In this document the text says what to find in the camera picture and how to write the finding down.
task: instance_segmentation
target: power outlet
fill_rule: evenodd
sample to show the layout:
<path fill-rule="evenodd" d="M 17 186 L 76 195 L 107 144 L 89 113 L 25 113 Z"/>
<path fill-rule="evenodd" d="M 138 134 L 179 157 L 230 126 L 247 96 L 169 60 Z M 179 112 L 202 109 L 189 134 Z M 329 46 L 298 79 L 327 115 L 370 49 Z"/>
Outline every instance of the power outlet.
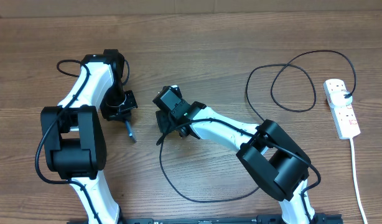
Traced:
<path fill-rule="evenodd" d="M 325 81 L 324 90 L 327 95 L 328 104 L 331 104 L 331 93 L 336 91 L 347 92 L 345 82 L 339 79 L 330 79 Z M 353 111 L 353 106 L 351 104 L 336 106 L 334 108 L 331 107 L 330 111 L 340 139 L 350 139 L 361 133 L 357 118 L 355 117 L 355 113 Z"/>

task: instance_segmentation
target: wooden floor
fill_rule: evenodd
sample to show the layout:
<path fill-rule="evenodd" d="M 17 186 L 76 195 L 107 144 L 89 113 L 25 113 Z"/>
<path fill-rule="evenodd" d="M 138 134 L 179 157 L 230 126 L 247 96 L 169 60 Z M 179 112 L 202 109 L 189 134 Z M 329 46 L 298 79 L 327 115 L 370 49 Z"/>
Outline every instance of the wooden floor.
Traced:
<path fill-rule="evenodd" d="M 349 56 L 358 85 L 353 106 L 361 128 L 355 138 L 358 183 L 370 223 L 382 223 L 382 11 L 282 12 L 189 16 L 106 16 L 0 19 L 0 223 L 65 223 L 86 213 L 69 186 L 48 185 L 35 173 L 41 138 L 40 111 L 55 106 L 75 79 L 58 73 L 61 59 L 119 49 L 128 59 L 139 108 L 132 124 L 100 119 L 108 147 L 106 179 L 128 218 L 252 217 L 280 213 L 262 190 L 228 203 L 198 204 L 179 197 L 159 168 L 161 135 L 152 99 L 164 85 L 179 85 L 188 102 L 200 101 L 242 122 L 260 123 L 245 102 L 253 68 L 284 63 L 308 50 L 332 49 Z M 322 183 L 309 191 L 316 212 L 341 213 L 345 223 L 362 223 L 351 169 L 350 145 L 339 140 L 322 84 L 329 78 L 353 85 L 352 71 L 338 55 L 306 55 L 294 62 L 311 75 L 317 104 L 306 113 L 275 105 L 269 89 L 278 68 L 255 73 L 249 97 L 263 117 L 277 121 L 310 156 Z M 64 67 L 77 73 L 75 65 Z M 300 71 L 290 68 L 274 86 L 285 106 L 308 108 L 313 96 Z M 256 187 L 233 152 L 210 141 L 169 136 L 164 167 L 186 196 L 224 199 Z M 52 179 L 45 163 L 42 172 Z M 310 171 L 310 183 L 315 181 Z"/>

